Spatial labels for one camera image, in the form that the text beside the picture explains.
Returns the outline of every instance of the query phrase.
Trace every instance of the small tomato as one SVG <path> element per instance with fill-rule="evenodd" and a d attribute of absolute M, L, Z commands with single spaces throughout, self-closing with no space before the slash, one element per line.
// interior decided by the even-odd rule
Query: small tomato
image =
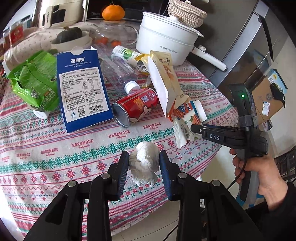
<path fill-rule="evenodd" d="M 109 39 L 107 37 L 100 37 L 99 39 L 96 40 L 96 44 L 102 43 L 104 45 L 107 45 L 109 42 Z"/>
<path fill-rule="evenodd" d="M 120 42 L 119 40 L 113 40 L 113 41 L 111 42 L 111 45 L 112 45 L 113 47 L 116 47 L 116 46 L 118 46 L 118 45 L 121 45 L 121 42 Z"/>

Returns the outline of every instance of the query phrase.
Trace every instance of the white bottle cap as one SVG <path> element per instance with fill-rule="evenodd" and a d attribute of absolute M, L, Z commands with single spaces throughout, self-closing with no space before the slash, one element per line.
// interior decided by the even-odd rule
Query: white bottle cap
<path fill-rule="evenodd" d="M 33 110 L 34 114 L 39 117 L 40 119 L 47 119 L 50 111 L 37 111 L 37 110 Z"/>
<path fill-rule="evenodd" d="M 133 91 L 137 91 L 139 89 L 140 86 L 137 84 L 136 81 L 130 81 L 124 87 L 124 90 L 128 95 L 131 94 Z"/>
<path fill-rule="evenodd" d="M 123 48 L 123 47 L 120 46 L 120 45 L 117 45 L 117 46 L 112 50 L 112 53 L 116 53 L 116 52 L 118 52 L 120 48 Z"/>

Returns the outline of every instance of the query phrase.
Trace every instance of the rice cooker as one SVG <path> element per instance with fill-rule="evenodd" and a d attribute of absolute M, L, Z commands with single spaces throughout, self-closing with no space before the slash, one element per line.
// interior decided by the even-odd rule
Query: rice cooker
<path fill-rule="evenodd" d="M 220 60 L 206 53 L 203 46 L 194 47 L 198 36 L 204 37 L 199 31 L 179 22 L 178 17 L 143 12 L 139 38 L 136 49 L 143 54 L 150 54 L 150 50 L 169 52 L 173 65 L 181 65 L 190 52 L 203 58 L 222 71 L 227 67 Z"/>

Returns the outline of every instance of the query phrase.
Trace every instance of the green snack bag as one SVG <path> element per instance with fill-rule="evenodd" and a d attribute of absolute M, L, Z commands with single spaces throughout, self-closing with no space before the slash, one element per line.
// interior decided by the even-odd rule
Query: green snack bag
<path fill-rule="evenodd" d="M 57 59 L 40 51 L 13 69 L 8 78 L 12 90 L 26 103 L 53 111 L 59 104 L 57 94 Z"/>

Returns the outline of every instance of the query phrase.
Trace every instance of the pot lid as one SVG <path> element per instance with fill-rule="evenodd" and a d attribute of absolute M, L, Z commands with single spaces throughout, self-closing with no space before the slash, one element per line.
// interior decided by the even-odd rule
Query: pot lid
<path fill-rule="evenodd" d="M 162 22 L 165 22 L 165 23 L 168 23 L 170 25 L 173 25 L 175 27 L 178 27 L 178 28 L 181 28 L 185 31 L 188 31 L 188 32 L 191 32 L 191 33 L 195 33 L 197 34 L 198 36 L 201 36 L 201 37 L 204 37 L 199 31 L 197 31 L 196 29 L 194 28 L 191 28 L 191 27 L 188 27 L 182 23 L 179 22 L 179 18 L 176 17 L 176 16 L 173 16 L 171 15 L 170 17 L 167 17 L 167 16 L 163 16 L 163 15 L 160 15 L 160 14 L 156 14 L 156 13 L 152 13 L 152 12 L 143 12 L 143 14 L 147 17 L 151 17 L 151 18 L 154 18 L 154 19 L 157 19 L 159 21 L 162 21 Z"/>

